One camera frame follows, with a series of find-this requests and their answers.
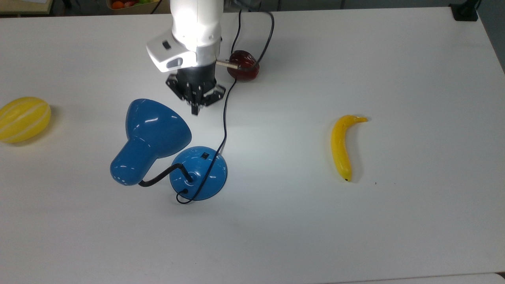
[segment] white table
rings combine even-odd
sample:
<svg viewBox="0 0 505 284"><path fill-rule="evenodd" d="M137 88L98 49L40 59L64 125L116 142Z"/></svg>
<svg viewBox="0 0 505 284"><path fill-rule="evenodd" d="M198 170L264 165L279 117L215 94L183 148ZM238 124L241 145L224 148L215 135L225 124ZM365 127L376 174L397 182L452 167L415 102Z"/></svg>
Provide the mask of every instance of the white table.
<svg viewBox="0 0 505 284"><path fill-rule="evenodd" d="M0 147L2 283L326 283L505 270L505 76L480 21L449 8L276 13L258 78L231 94L229 167L183 206L168 180L114 182L136 98L216 148L223 101L191 116L145 43L170 15L0 19L0 105L47 100L48 131ZM223 17L222 58L236 14ZM237 48L269 29L243 15ZM219 68L217 80L232 79ZM345 114L344 182L329 134ZM155 176L174 156L158 160Z"/></svg>

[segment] blue desk lamp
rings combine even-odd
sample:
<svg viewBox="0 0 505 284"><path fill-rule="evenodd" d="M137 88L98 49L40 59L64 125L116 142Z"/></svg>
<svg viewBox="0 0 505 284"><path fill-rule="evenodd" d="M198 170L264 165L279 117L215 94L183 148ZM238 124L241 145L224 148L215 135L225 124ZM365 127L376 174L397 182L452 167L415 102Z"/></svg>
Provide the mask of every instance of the blue desk lamp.
<svg viewBox="0 0 505 284"><path fill-rule="evenodd" d="M192 201L214 196L226 181L226 162L219 153L206 175L216 151L203 146L187 148L160 175L149 181L142 180L156 159L171 156L191 142L191 130L186 122L158 102L138 99L130 104L126 136L128 142L111 163L111 175L120 184L146 187L170 174L177 195Z"/></svg>

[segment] yellow melon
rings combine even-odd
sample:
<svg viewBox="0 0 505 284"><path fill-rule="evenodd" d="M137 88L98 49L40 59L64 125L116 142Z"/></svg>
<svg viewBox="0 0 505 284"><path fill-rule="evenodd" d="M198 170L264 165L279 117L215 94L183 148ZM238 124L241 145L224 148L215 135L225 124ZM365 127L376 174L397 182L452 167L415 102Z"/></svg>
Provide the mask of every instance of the yellow melon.
<svg viewBox="0 0 505 284"><path fill-rule="evenodd" d="M44 130L51 108L44 100L24 97L0 109L0 141L15 143L32 138Z"/></svg>

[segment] yellow banana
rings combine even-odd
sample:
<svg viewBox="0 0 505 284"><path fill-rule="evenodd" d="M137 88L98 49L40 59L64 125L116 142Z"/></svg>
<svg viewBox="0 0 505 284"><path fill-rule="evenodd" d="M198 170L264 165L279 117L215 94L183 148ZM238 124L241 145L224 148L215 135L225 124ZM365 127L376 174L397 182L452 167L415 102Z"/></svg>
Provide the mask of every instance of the yellow banana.
<svg viewBox="0 0 505 284"><path fill-rule="evenodd" d="M333 161L337 167L338 173L346 180L350 181L352 177L352 168L350 165L349 155L345 149L345 132L347 129L358 122L367 122L366 117L357 117L354 115L342 116L331 131L331 153Z"/></svg>

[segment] red apple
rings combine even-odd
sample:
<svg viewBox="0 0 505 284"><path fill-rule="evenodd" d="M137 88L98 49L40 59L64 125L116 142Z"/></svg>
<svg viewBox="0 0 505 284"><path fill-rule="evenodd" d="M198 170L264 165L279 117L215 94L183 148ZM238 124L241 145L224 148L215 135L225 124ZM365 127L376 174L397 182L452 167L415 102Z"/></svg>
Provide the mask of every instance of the red apple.
<svg viewBox="0 0 505 284"><path fill-rule="evenodd" d="M250 68L256 63L256 59L247 51L234 51L230 56L230 63L238 64L240 68ZM237 81L245 82L256 78L260 71L260 65L256 64L252 70L237 70L229 67L227 70Z"/></svg>

